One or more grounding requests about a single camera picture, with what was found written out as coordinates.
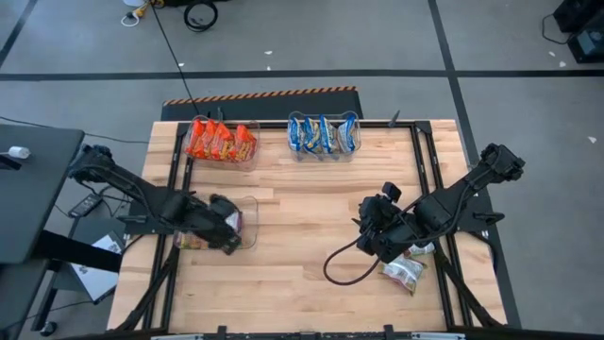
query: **wooden table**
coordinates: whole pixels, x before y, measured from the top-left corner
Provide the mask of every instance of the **wooden table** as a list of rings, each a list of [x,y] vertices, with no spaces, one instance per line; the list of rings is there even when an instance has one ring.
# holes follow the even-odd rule
[[[460,136],[453,120],[431,124],[448,186],[467,172]],[[176,127],[173,122],[153,126],[143,177],[154,184],[166,184]],[[231,256],[216,250],[181,251],[170,332],[216,332],[219,325],[227,325],[229,332],[380,332],[384,324],[400,332],[445,329],[430,255],[419,258],[428,269],[413,297],[378,270],[347,287],[323,276],[325,258],[358,236],[350,218],[357,216],[364,197],[378,193],[384,181],[402,190],[400,206],[421,194],[408,129],[365,128],[361,138],[361,150],[350,163],[295,162],[285,130],[264,130],[253,172],[195,164],[192,190],[230,198],[254,196],[260,204],[260,227],[257,243]],[[423,138],[421,143],[428,160]],[[177,188],[184,173],[181,163]],[[432,190],[429,166],[427,170]],[[110,329],[126,318],[146,290],[156,237],[143,237],[125,255]],[[455,237],[467,285],[495,319],[505,322],[488,247],[464,233]],[[351,248],[332,261],[330,274],[340,281],[351,280],[374,260]],[[457,293],[450,282],[449,290],[456,323],[461,324]],[[160,291],[154,326],[159,324],[162,302]]]

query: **gray floor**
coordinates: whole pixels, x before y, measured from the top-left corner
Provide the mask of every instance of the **gray floor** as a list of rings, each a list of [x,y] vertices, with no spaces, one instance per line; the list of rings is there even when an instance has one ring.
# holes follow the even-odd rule
[[[437,0],[456,68],[602,68],[577,65],[565,46],[541,38],[541,18],[560,2]],[[0,45],[25,4],[0,0]],[[159,11],[183,70],[444,70],[426,0],[232,0],[218,8],[218,24],[203,34],[187,30],[177,9]],[[120,0],[39,0],[0,74],[174,72],[152,13],[125,28],[119,20],[126,11]],[[563,38],[553,22],[548,32]],[[604,79],[463,78],[460,84],[478,149],[505,143],[528,163],[520,182],[490,190],[495,209],[507,215],[499,232],[523,326],[604,333],[598,223]],[[189,81],[194,96],[343,85],[359,88],[367,118],[401,110],[401,118],[457,119],[448,81],[440,77]],[[0,82],[1,115],[136,140],[147,138],[163,100],[183,97],[178,80]],[[141,172],[143,145],[88,142],[111,147],[117,162]],[[67,182],[58,205],[67,210],[85,194]],[[54,211],[48,228],[68,227]],[[83,299],[61,293],[55,306]],[[54,312],[59,331],[53,337],[102,331],[110,304],[109,298]],[[38,337],[25,326],[22,339]]]

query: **clear plastic bin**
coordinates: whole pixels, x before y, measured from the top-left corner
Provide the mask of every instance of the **clear plastic bin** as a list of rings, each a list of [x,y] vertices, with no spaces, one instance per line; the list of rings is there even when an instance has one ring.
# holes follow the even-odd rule
[[[232,159],[230,157],[227,157],[223,160],[215,160],[212,158],[199,157],[199,155],[196,155],[194,153],[194,150],[193,150],[194,147],[192,146],[192,143],[195,143],[195,141],[192,140],[194,122],[199,121],[202,124],[204,124],[204,126],[206,127],[209,120],[210,119],[208,119],[208,117],[205,117],[205,116],[196,116],[195,118],[193,118],[191,125],[189,126],[189,130],[187,131],[187,135],[185,136],[185,140],[184,140],[185,141],[184,150],[185,150],[185,153],[187,154],[187,156],[195,159],[196,162],[200,163],[202,166],[218,168],[218,169],[225,169],[225,170],[253,171],[256,168],[256,163],[258,161],[258,153],[260,151],[260,124],[256,121],[231,123],[228,121],[218,122],[216,120],[213,120],[213,122],[215,122],[216,124],[218,124],[218,123],[225,124],[225,126],[228,128],[228,130],[232,133],[233,137],[235,137],[235,135],[237,133],[237,127],[239,125],[245,126],[247,128],[247,130],[252,134],[252,136],[254,136],[254,139],[256,140],[256,142],[254,142],[252,144],[253,149],[249,152],[250,156],[248,156],[244,160]],[[211,136],[206,140],[206,142],[212,143],[214,138],[215,138],[215,136]]]
[[[208,197],[200,197],[200,199],[208,202]],[[246,196],[239,199],[231,199],[241,213],[241,229],[239,235],[242,237],[242,243],[238,250],[249,249],[256,244],[258,238],[258,201],[253,196]],[[208,242],[204,239],[195,236],[191,231],[174,233],[173,243],[180,249],[191,250],[220,250],[208,247]]]
[[[320,153],[311,153],[301,147],[300,150],[292,150],[292,158],[298,162],[350,162],[354,158],[354,154],[361,148],[361,125],[359,124],[359,116],[354,111],[346,111],[341,114],[324,114],[328,121],[336,128],[336,140],[338,150],[334,153],[327,153],[325,149],[322,149]],[[292,118],[295,118],[300,124],[304,125],[304,119],[309,117],[310,119],[319,122],[321,115],[319,114],[304,114],[300,111],[294,111],[290,113],[288,117],[288,131],[292,123]],[[356,140],[355,149],[352,151],[342,151],[341,138],[338,133],[338,127],[343,124],[347,119],[354,118],[354,129],[353,137]]]

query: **blue chip bag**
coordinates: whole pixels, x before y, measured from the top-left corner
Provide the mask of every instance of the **blue chip bag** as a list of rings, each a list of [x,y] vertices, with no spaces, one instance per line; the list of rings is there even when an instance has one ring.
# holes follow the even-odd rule
[[[336,128],[328,121],[328,119],[321,114],[319,116],[320,129],[321,129],[321,146],[323,151],[328,154],[332,154],[339,150],[338,141],[336,140]]]
[[[304,118],[304,149],[313,154],[322,152],[319,124],[309,117]]]
[[[354,116],[346,118],[345,122],[338,127],[338,141],[342,152],[348,153],[357,149],[356,128]]]
[[[291,150],[302,150],[302,143],[304,141],[303,124],[293,117],[290,118],[290,124],[287,126],[287,140]]]

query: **orange chip bag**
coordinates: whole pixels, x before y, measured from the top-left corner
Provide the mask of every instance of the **orange chip bag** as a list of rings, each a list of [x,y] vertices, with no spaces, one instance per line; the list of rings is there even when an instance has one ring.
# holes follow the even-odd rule
[[[210,157],[211,142],[216,134],[216,122],[209,119],[202,127],[201,137],[197,139],[195,147],[193,148],[193,154],[196,158],[208,159]]]
[[[230,150],[230,158],[235,162],[244,162],[254,156],[256,149],[256,138],[243,125],[237,126],[235,133],[235,146]]]
[[[190,133],[191,135],[189,136],[189,143],[185,148],[185,152],[188,155],[194,156],[197,148],[199,147],[198,145],[201,144],[201,135],[204,133],[204,125],[199,119],[193,120]]]
[[[211,157],[215,160],[226,161],[230,159],[228,151],[235,144],[233,134],[223,123],[218,123],[216,135],[211,142]]]

